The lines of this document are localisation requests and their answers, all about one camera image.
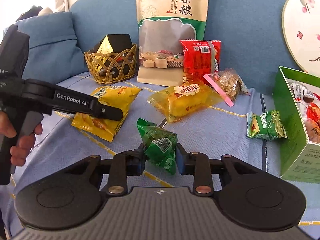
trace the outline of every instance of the pink flower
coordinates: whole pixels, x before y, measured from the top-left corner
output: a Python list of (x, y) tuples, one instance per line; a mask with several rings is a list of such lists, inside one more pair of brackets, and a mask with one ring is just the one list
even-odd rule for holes
[(306, 0), (306, 3), (307, 3), (308, 5), (310, 5), (311, 8), (314, 8), (316, 1), (315, 1), (315, 0)]

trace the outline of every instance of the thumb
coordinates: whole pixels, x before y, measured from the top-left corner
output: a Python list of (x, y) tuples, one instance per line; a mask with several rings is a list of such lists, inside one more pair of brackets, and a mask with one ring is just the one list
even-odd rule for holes
[(0, 134), (3, 134), (8, 138), (13, 138), (17, 135), (17, 132), (11, 124), (7, 114), (2, 111), (0, 111)]

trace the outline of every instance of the light blue blanket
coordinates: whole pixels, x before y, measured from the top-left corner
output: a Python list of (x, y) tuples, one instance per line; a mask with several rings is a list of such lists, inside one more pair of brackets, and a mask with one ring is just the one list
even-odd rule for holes
[[(89, 73), (72, 77), (59, 85), (79, 92), (90, 94), (99, 85)], [(147, 97), (163, 87), (137, 83), (136, 78), (117, 86), (133, 86), (142, 88), (142, 91), (132, 103), (129, 115), (125, 120), (114, 141), (109, 143), (90, 133), (80, 131), (71, 126), (73, 115), (52, 112), (52, 116), (45, 116), (43, 120), (44, 132), (37, 137), (36, 146), (32, 149), (24, 167), (17, 168), (12, 183), (0, 186), (0, 208), (6, 228), (12, 236), (16, 235), (22, 226), (14, 211), (14, 196), (26, 185), (52, 174), (72, 163), (92, 154), (101, 155), (102, 159), (112, 158), (116, 153), (137, 148), (141, 138), (136, 128), (139, 117), (161, 124), (164, 116), (147, 103)], [(249, 139), (246, 136), (246, 114), (254, 112), (262, 114), (264, 105), (266, 109), (274, 107), (271, 97), (261, 97), (254, 89), (250, 96), (238, 96), (235, 105), (230, 108), (224, 102), (195, 113), (181, 122), (166, 124), (165, 129), (178, 135), (178, 142), (186, 151), (199, 151), (206, 153), (210, 158), (219, 159), (223, 154), (231, 154), (260, 169), (279, 176), (280, 158), (279, 142), (267, 142), (263, 145), (260, 139)], [(215, 190), (221, 189), (219, 177), (213, 175)], [(104, 176), (102, 186), (107, 182)], [(140, 177), (129, 177), (128, 187), (163, 187), (163, 186), (189, 186), (193, 177), (174, 176), (164, 170), (146, 163), (146, 172)], [(302, 221), (320, 220), (320, 184), (292, 182), (306, 195), (307, 209)], [(318, 239), (320, 226), (303, 226), (308, 234)]]

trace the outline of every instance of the metal screw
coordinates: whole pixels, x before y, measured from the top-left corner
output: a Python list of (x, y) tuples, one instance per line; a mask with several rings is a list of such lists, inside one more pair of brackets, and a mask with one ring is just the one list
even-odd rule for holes
[(120, 194), (124, 191), (124, 187), (121, 186), (111, 186), (109, 192), (112, 194)]
[(207, 194), (211, 192), (211, 188), (208, 186), (199, 186), (199, 187), (196, 187), (196, 192), (200, 194)]

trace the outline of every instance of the black circular cover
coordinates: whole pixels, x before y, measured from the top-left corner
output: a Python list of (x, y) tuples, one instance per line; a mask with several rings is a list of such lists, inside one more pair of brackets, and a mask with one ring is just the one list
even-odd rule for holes
[(260, 174), (245, 174), (232, 180), (220, 191), (218, 202), (231, 220), (262, 231), (297, 225), (306, 208), (305, 197), (297, 187)]
[(86, 222), (99, 209), (99, 190), (85, 177), (57, 174), (21, 190), (15, 201), (24, 225), (58, 230)]

